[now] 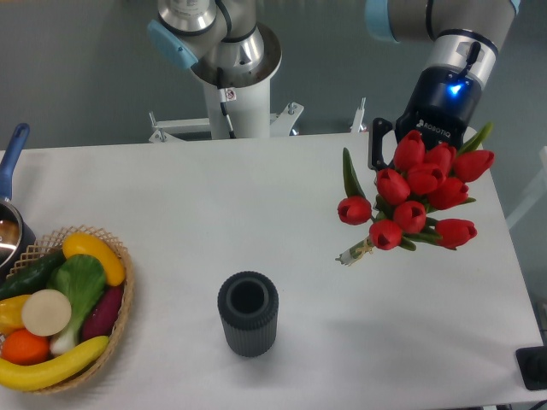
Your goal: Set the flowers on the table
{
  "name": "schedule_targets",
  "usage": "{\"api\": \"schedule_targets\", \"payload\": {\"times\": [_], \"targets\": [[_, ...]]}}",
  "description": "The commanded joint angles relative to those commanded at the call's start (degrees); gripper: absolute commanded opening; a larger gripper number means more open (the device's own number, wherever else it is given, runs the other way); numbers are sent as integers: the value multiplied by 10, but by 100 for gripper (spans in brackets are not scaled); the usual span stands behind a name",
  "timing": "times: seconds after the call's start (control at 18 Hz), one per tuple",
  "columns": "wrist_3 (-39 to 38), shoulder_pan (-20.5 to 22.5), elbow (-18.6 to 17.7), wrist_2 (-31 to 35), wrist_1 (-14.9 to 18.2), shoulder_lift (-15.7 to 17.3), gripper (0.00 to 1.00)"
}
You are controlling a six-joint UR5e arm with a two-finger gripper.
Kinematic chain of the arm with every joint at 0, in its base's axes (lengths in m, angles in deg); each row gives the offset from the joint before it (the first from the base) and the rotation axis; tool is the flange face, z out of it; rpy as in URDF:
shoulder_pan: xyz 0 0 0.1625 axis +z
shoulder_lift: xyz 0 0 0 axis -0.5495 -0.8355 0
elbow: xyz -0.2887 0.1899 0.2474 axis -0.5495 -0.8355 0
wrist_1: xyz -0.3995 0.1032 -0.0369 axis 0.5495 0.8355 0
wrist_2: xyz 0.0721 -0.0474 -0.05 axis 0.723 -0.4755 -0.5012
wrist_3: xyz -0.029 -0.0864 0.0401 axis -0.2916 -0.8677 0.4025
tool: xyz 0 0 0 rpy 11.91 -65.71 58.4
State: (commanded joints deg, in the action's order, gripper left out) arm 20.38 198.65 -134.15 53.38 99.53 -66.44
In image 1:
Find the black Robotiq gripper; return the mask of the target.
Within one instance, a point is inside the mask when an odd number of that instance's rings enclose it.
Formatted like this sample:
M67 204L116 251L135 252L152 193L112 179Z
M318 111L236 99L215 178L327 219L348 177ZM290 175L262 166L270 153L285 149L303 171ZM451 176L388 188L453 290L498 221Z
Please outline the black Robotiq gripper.
M397 119L398 142L413 130L421 133L427 150L438 144L460 149L463 136L479 101L479 82L447 67L430 67L421 73L409 103ZM384 137L393 124L381 117L373 119L368 140L368 167L388 167L383 155Z

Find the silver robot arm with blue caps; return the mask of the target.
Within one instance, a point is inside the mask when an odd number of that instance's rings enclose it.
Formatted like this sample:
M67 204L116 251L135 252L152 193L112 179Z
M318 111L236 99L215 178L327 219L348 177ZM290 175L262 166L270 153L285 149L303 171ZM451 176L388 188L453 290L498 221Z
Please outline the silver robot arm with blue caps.
M516 1L368 1L365 20L377 39L429 40L430 55L403 114L373 121L369 165L385 166L384 135L418 130L428 149L461 148L505 38ZM256 18L253 1L160 1L147 33L174 66L201 82L212 138L285 136L299 108L270 111L270 81L279 69L278 38Z

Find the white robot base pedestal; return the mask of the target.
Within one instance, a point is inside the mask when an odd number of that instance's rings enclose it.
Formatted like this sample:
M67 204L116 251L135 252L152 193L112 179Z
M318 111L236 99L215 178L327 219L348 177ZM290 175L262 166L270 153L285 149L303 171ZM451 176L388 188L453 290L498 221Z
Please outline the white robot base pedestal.
M208 130L214 140L297 135L295 125L304 106L289 102L275 113L270 107L271 79L282 60L274 32L258 23L236 42L220 41L197 59L181 38L153 20L153 45L176 67L191 70L203 87L208 118L154 124L155 133L183 134Z

